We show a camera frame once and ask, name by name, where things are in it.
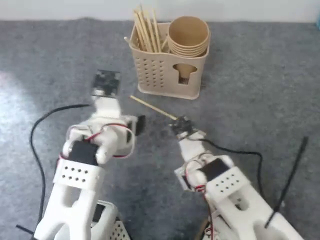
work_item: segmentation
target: plastic basket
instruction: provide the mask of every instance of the plastic basket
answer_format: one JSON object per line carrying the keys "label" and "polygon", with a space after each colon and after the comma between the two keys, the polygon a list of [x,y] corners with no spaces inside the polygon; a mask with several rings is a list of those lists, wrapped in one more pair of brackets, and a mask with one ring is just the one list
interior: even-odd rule
{"label": "plastic basket", "polygon": [[[166,39],[169,24],[158,24],[160,39]],[[190,100],[199,96],[209,44],[202,56],[192,58],[167,53],[168,47],[160,53],[146,52],[134,47],[140,47],[137,30],[134,26],[129,46],[132,50],[140,92]],[[192,65],[196,67],[196,71],[192,72],[188,79],[182,78],[174,67],[176,64]]]}

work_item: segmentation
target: gray carpet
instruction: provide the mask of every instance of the gray carpet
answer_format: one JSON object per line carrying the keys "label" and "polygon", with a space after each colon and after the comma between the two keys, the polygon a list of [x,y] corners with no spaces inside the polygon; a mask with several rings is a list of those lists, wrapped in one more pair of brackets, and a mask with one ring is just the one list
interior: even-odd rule
{"label": "gray carpet", "polygon": [[[29,239],[15,224],[35,227],[41,182],[28,146],[32,124],[50,109],[89,102],[96,69],[121,71],[123,112],[147,117],[134,155],[109,162],[101,197],[117,205],[134,240],[193,239],[207,208],[199,194],[183,192],[174,175],[183,160],[170,120],[133,102],[131,94],[188,115],[222,146],[263,153],[263,185],[271,205],[302,136],[309,135],[282,212],[306,240],[319,239],[320,31],[313,24],[210,23],[201,94],[189,101],[137,91],[123,40],[132,26],[92,19],[0,22],[0,239]],[[57,113],[36,131],[48,193],[67,127],[91,111]],[[232,157],[256,186],[257,159]]]}

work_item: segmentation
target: kraft paper cup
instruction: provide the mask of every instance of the kraft paper cup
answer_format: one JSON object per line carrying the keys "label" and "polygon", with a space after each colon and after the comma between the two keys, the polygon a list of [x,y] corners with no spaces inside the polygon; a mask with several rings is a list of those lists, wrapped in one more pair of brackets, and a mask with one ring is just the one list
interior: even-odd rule
{"label": "kraft paper cup", "polygon": [[168,28],[168,44],[180,49],[195,50],[208,45],[209,27],[194,16],[182,16],[173,20]]}

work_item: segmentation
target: black wire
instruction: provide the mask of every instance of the black wire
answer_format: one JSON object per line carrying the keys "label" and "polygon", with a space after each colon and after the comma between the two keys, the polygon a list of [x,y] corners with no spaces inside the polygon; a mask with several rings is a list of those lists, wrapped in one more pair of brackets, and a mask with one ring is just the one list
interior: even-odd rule
{"label": "black wire", "polygon": [[237,151],[237,150],[232,150],[232,149],[228,149],[222,146],[219,146],[217,144],[215,144],[214,142],[205,139],[205,138],[199,138],[199,139],[191,139],[188,138],[191,141],[201,141],[201,142],[205,142],[210,144],[211,146],[215,147],[216,149],[228,152],[228,153],[232,153],[232,154],[244,154],[244,155],[256,155],[259,157],[259,162],[258,162],[258,167],[257,167],[257,174],[256,174],[256,179],[257,179],[257,183],[258,183],[258,188],[259,188],[259,192],[261,197],[266,200],[266,196],[263,190],[263,186],[262,186],[262,180],[261,180],[261,173],[262,173],[262,163],[263,163],[263,156],[260,152],[257,151]]}
{"label": "black wire", "polygon": [[22,230],[22,231],[30,234],[30,235],[33,235],[33,234],[34,234],[33,231],[31,231],[31,230],[29,230],[28,228],[25,228],[24,226],[21,226],[21,225],[19,225],[19,224],[15,225],[15,227],[16,227],[17,229],[20,229],[20,230]]}
{"label": "black wire", "polygon": [[55,109],[49,111],[48,113],[46,113],[45,115],[43,115],[42,117],[40,117],[32,126],[32,129],[30,132],[30,137],[29,137],[29,144],[30,144],[35,162],[40,170],[41,184],[42,184],[39,214],[38,214],[38,220],[37,220],[36,225],[38,225],[40,223],[40,221],[43,217],[45,196],[46,196],[46,178],[45,178],[44,168],[40,162],[39,156],[38,156],[36,149],[35,149],[35,146],[34,146],[34,132],[35,132],[37,126],[39,125],[39,123],[41,123],[44,119],[49,117],[51,114],[54,114],[59,111],[67,110],[67,109],[78,109],[78,108],[84,108],[84,107],[89,107],[89,106],[90,106],[90,104],[75,104],[75,105],[68,105],[68,106],[62,106],[62,107],[55,108]]}
{"label": "black wire", "polygon": [[293,164],[293,167],[292,167],[292,170],[291,170],[291,173],[289,175],[289,178],[281,192],[281,195],[280,195],[280,198],[279,198],[279,201],[278,203],[276,204],[276,206],[273,208],[273,212],[272,214],[270,215],[269,219],[266,221],[265,225],[264,225],[264,228],[267,228],[270,224],[270,222],[272,221],[272,219],[274,218],[275,214],[279,211],[280,209],[280,206],[283,202],[283,200],[285,199],[287,193],[288,193],[288,190],[289,190],[289,187],[291,185],[291,182],[297,172],[297,169],[298,169],[298,166],[299,166],[299,163],[302,159],[302,155],[303,153],[305,152],[306,150],[306,147],[307,147],[307,144],[308,144],[308,140],[309,138],[308,137],[303,137],[302,139],[302,142],[301,142],[301,145],[300,145],[300,148],[299,148],[299,152],[297,153],[296,157],[295,157],[295,161],[294,161],[294,164]]}

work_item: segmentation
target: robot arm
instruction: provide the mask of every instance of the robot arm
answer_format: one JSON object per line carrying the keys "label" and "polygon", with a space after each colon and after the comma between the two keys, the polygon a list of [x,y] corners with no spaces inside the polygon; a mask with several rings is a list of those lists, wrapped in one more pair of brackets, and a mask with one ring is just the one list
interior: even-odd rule
{"label": "robot arm", "polygon": [[229,156],[206,150],[198,141],[205,134],[193,128],[186,117],[178,118],[171,128],[185,161],[175,174],[184,190],[205,186],[217,240],[303,240],[280,213],[264,227],[272,208]]}
{"label": "robot arm", "polygon": [[[91,231],[91,223],[106,163],[112,157],[128,157],[135,147],[138,118],[121,115],[115,98],[118,75],[112,71],[98,72],[92,92],[96,112],[67,131],[47,208],[33,235],[36,240],[51,240],[66,226],[68,236],[61,234],[63,239],[91,240],[95,235]],[[80,190],[76,201],[72,200],[72,188]],[[111,219],[107,214],[102,216],[105,221],[106,218]],[[95,240],[106,238],[105,231],[100,232],[104,235],[96,235]]]}

